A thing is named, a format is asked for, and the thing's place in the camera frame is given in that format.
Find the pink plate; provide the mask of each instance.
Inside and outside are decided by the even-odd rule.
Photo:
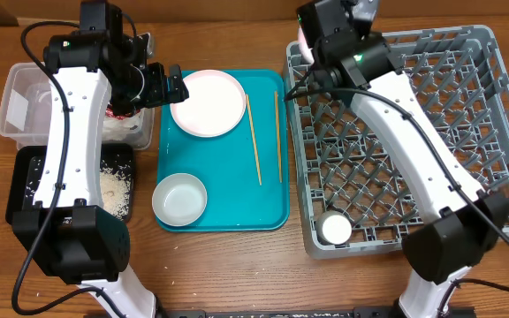
[[[176,124],[197,137],[216,137],[229,132],[243,118],[245,91],[226,72],[205,70],[184,78],[190,97],[170,106]]]

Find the wooden stick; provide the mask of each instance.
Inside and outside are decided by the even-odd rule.
[[[280,116],[278,115],[278,92],[274,92],[274,106],[276,109],[276,140],[278,144],[278,177],[282,183],[282,150],[280,149]]]
[[[253,136],[254,159],[256,160],[256,171],[258,172],[258,183],[262,186],[261,165],[258,163],[258,150],[256,148],[255,126],[253,125],[253,115],[251,115],[251,102],[247,95],[248,121],[251,123],[251,135]]]

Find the dish rack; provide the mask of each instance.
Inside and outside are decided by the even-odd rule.
[[[384,34],[405,64],[423,110],[449,149],[485,187],[509,197],[509,79],[486,26]],[[308,71],[297,42],[286,49],[285,90]],[[313,76],[300,89],[318,87]],[[351,109],[328,95],[287,104],[296,156],[304,245],[316,259],[401,249],[422,220],[406,182],[380,142]],[[325,211],[353,225],[345,244],[315,232]],[[509,218],[504,232],[509,236]]]

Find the blue placemat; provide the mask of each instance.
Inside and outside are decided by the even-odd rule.
[[[284,82],[270,70],[225,71],[248,94],[261,165],[258,182],[248,111],[233,130],[215,138],[199,138],[181,130],[170,108],[162,109],[157,183],[173,173],[196,176],[208,191],[208,205],[196,222],[168,231],[265,231],[284,225],[290,214],[288,139]],[[184,76],[192,72],[182,72]],[[278,178],[276,113],[278,92],[282,179]]]

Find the white cup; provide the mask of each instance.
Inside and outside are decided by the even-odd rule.
[[[337,211],[323,213],[315,222],[315,230],[319,237],[333,245],[344,244],[351,238],[353,226],[351,222]]]

